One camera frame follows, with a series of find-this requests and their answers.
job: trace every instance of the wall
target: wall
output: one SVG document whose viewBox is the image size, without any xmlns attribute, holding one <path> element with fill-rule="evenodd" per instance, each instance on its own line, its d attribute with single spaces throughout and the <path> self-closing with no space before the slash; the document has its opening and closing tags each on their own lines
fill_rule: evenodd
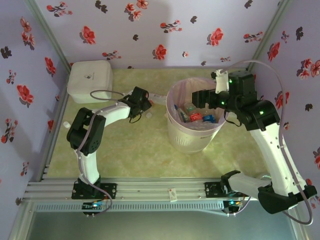
<svg viewBox="0 0 320 240">
<path fill-rule="evenodd" d="M 67 72 L 22 0 L 2 1 L 0 30 L 0 239 L 6 240 L 39 170 Z"/>
<path fill-rule="evenodd" d="M 281 74 L 288 97 L 285 141 L 301 175 L 320 193 L 320 32 L 315 30 L 319 11 L 318 0 L 293 1 L 259 59 Z M 256 66 L 254 72 L 260 96 L 273 102 L 280 114 L 282 94 L 276 77 L 264 66 Z M 309 200 L 314 213 L 314 223 L 307 227 L 311 239 L 320 234 L 319 196 Z"/>
<path fill-rule="evenodd" d="M 254 55 L 279 0 L 35 0 L 70 63 L 228 66 Z"/>
</svg>

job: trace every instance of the white plastic box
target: white plastic box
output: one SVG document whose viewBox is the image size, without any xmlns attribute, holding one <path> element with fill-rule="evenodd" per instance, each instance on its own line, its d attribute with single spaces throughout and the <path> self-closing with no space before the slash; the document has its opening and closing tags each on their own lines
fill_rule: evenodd
<svg viewBox="0 0 320 240">
<path fill-rule="evenodd" d="M 112 91 L 112 84 L 113 73 L 108 61 L 78 61 L 72 65 L 67 92 L 78 104 L 101 103 L 107 100 L 97 100 L 90 96 L 90 92 Z M 93 95 L 98 98 L 111 98 L 111 92 L 95 92 Z"/>
</svg>

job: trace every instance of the floor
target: floor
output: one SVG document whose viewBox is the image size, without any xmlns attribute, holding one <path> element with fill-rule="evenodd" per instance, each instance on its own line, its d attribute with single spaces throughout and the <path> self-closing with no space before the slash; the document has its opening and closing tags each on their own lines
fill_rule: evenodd
<svg viewBox="0 0 320 240">
<path fill-rule="evenodd" d="M 128 92 L 135 86 L 166 95 L 173 83 L 191 77 L 210 78 L 212 69 L 115 69 L 113 90 Z M 110 103 L 77 104 L 69 97 L 64 121 L 73 122 L 82 107 L 99 109 Z M 245 127 L 224 124 L 209 146 L 200 153 L 178 152 L 168 139 L 166 107 L 153 105 L 141 120 L 129 124 L 119 120 L 104 129 L 97 151 L 102 177 L 202 177 L 219 178 L 232 170 L 256 177 L 267 172 L 261 151 Z M 79 175 L 74 151 L 66 140 L 68 129 L 59 127 L 47 176 L 76 178 Z"/>
</svg>

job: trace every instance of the gray cable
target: gray cable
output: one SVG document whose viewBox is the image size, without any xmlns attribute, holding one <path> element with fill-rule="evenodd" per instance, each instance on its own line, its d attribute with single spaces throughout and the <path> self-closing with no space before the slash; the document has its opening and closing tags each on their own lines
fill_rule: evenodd
<svg viewBox="0 0 320 240">
<path fill-rule="evenodd" d="M 219 211 L 215 211 L 215 210 L 204 210 L 204 209 L 201 209 L 199 211 L 203 212 L 203 213 L 217 214 L 217 215 L 221 215 L 221 216 L 225 216 L 225 217 L 236 216 L 237 214 L 241 213 L 246 208 L 246 206 L 248 205 L 250 199 L 251 199 L 251 196 L 248 198 L 248 200 L 243 205 L 243 207 L 241 207 L 239 211 L 236 211 L 234 213 L 224 213 L 224 212 L 219 212 Z"/>
<path fill-rule="evenodd" d="M 96 112 L 93 114 L 93 116 L 92 116 L 92 118 L 91 118 L 91 120 L 90 120 L 89 127 L 88 127 L 88 129 L 87 129 L 87 131 L 86 131 L 86 134 L 85 134 L 85 136 L 84 136 L 84 138 L 83 138 L 83 140 L 82 140 L 79 148 L 76 150 L 76 154 L 77 154 L 77 156 L 78 156 L 79 170 L 80 170 L 80 173 L 81 173 L 83 179 L 84 179 L 84 180 L 87 182 L 87 184 L 89 184 L 91 187 L 93 187 L 93 188 L 97 189 L 98 191 L 102 192 L 103 194 L 105 194 L 105 195 L 110 199 L 110 205 L 109 205 L 108 207 L 106 207 L 105 210 L 100 211 L 100 212 L 97 212 L 95 215 L 105 213 L 106 211 L 108 211 L 108 210 L 111 208 L 111 206 L 112 206 L 112 197 L 111 197 L 110 194 L 107 193 L 105 190 L 101 189 L 100 187 L 97 187 L 97 186 L 93 185 L 93 184 L 87 179 L 87 177 L 85 176 L 84 170 L 83 170 L 83 168 L 82 168 L 82 165 L 81 165 L 81 153 L 80 153 L 80 150 L 83 148 L 84 144 L 86 143 L 86 141 L 87 141 L 87 139 L 88 139 L 88 136 L 89 136 L 89 133 L 90 133 L 90 131 L 91 131 L 92 124 L 93 124 L 93 122 L 94 122 L 95 117 L 96 117 L 99 113 L 103 112 L 104 109 L 106 109 L 106 108 L 107 108 L 107 107 L 102 108 L 102 109 L 96 111 Z"/>
<path fill-rule="evenodd" d="M 120 94 L 123 96 L 123 94 L 121 92 L 118 92 L 118 91 L 111 91 L 111 90 L 105 90 L 105 89 L 101 89 L 101 90 L 94 90 L 94 91 L 91 91 L 90 92 L 90 96 L 94 99 L 97 99 L 97 100 L 102 100 L 102 101 L 105 101 L 105 100 L 111 100 L 111 101 L 115 101 L 115 102 L 118 102 L 117 99 L 113 99 L 113 98 L 100 98 L 100 97 L 96 97 L 96 96 L 93 96 L 93 93 L 97 93 L 97 92 L 108 92 L 108 93 L 115 93 L 115 94 Z M 93 187 L 94 189 L 97 189 L 98 191 L 102 192 L 103 194 L 105 194 L 109 199 L 110 199 L 110 205 L 108 207 L 105 208 L 105 210 L 103 211 L 100 211 L 100 212 L 97 212 L 95 215 L 98 215 L 98 214 L 102 214 L 102 213 L 105 213 L 106 211 L 108 211 L 111 207 L 112 207 L 112 197 L 110 196 L 109 193 L 107 193 L 105 190 L 93 185 L 88 179 L 87 177 L 85 176 L 85 173 L 84 173 L 84 170 L 82 168 L 82 165 L 81 165 L 81 149 L 83 148 L 83 146 L 85 145 L 87 139 L 88 139 L 88 136 L 90 134 L 90 131 L 91 131 L 91 128 L 92 128 L 92 124 L 95 120 L 95 117 L 99 114 L 99 113 L 102 113 L 104 110 L 106 110 L 107 108 L 109 108 L 108 106 L 107 107 L 104 107 L 98 111 L 96 111 L 91 120 L 90 120 L 90 123 L 89 123 L 89 126 L 88 126 L 88 129 L 86 131 L 86 134 L 80 144 L 80 146 L 78 147 L 78 149 L 75 151 L 75 153 L 77 154 L 78 156 L 78 165 L 79 165 L 79 171 L 83 177 L 83 179 L 86 181 L 87 184 L 89 184 L 91 187 Z"/>
<path fill-rule="evenodd" d="M 234 68 L 235 66 L 237 65 L 240 65 L 240 64 L 245 64 L 245 63 L 257 63 L 257 64 L 261 64 L 261 65 L 264 65 L 266 66 L 267 68 L 269 68 L 271 71 L 273 71 L 279 81 L 279 84 L 280 84 L 280 87 L 281 87 L 281 91 L 282 91 L 282 110 L 281 110 L 281 119 L 280 119 L 280 126 L 279 126 L 279 133 L 278 133 L 278 138 L 279 138 L 279 145 L 280 145 L 280 149 L 281 149 L 281 152 L 283 154 L 283 157 L 285 159 L 285 162 L 290 170 L 290 173 L 292 175 L 292 178 L 294 180 L 294 183 L 296 184 L 304 202 L 305 202 L 305 205 L 306 205 L 306 208 L 308 209 L 308 213 L 309 213 L 309 220 L 304 222 L 304 221 L 301 221 L 299 219 L 296 219 L 294 218 L 293 216 L 289 215 L 287 212 L 283 211 L 283 213 L 288 216 L 290 219 L 292 219 L 293 221 L 299 223 L 299 224 L 303 224 L 303 225 L 311 225 L 312 222 L 313 222 L 313 214 L 312 214 L 312 209 L 310 207 L 310 204 L 308 202 L 308 199 L 307 199 L 307 196 L 305 195 L 303 189 L 301 188 L 300 184 L 299 184 L 299 180 L 296 176 L 296 173 L 290 163 L 290 160 L 287 156 L 287 153 L 285 151 L 285 148 L 284 148 L 284 143 L 283 143 L 283 131 L 284 131 L 284 115 L 285 115 L 285 108 L 286 108 L 286 92 L 285 92 L 285 89 L 283 87 L 283 82 L 282 82 L 282 79 L 280 77 L 280 74 L 277 72 L 277 70 L 275 70 L 272 66 L 266 64 L 265 62 L 263 61 L 259 61 L 259 60 L 255 60 L 255 59 L 250 59 L 250 60 L 242 60 L 242 61 L 238 61 L 236 62 L 235 64 L 232 64 L 231 66 L 228 66 L 227 68 L 224 68 L 220 73 L 223 73 L 225 71 L 227 71 L 228 69 L 231 69 L 231 68 Z"/>
<path fill-rule="evenodd" d="M 99 90 L 93 90 L 93 91 L 91 91 L 91 92 L 90 92 L 90 97 L 92 97 L 93 99 L 102 100 L 102 101 L 111 100 L 111 101 L 116 101 L 116 102 L 118 102 L 118 99 L 114 99 L 114 98 L 101 98 L 101 97 L 97 97 L 97 96 L 94 96 L 94 95 L 93 95 L 94 93 L 98 93 L 98 92 L 107 92 L 107 93 L 113 93 L 113 94 L 120 94 L 121 96 L 124 95 L 123 93 L 118 92 L 118 91 L 111 91 L 111 90 L 99 89 Z"/>
</svg>

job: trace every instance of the white container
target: white container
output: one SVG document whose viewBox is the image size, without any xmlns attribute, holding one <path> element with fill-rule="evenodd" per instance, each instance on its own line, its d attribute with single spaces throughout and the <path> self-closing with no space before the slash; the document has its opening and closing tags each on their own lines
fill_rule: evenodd
<svg viewBox="0 0 320 240">
<path fill-rule="evenodd" d="M 110 63 L 106 60 L 78 61 L 72 65 L 67 92 L 78 104 L 101 103 L 90 96 L 94 90 L 112 91 L 113 73 Z M 95 92 L 98 98 L 110 99 L 111 92 Z"/>
<path fill-rule="evenodd" d="M 205 149 L 226 122 L 221 108 L 210 109 L 217 123 L 181 122 L 174 104 L 178 107 L 192 102 L 192 92 L 210 90 L 216 87 L 212 79 L 193 77 L 178 81 L 166 97 L 166 112 L 168 116 L 168 135 L 170 143 L 178 151 L 194 154 Z"/>
</svg>

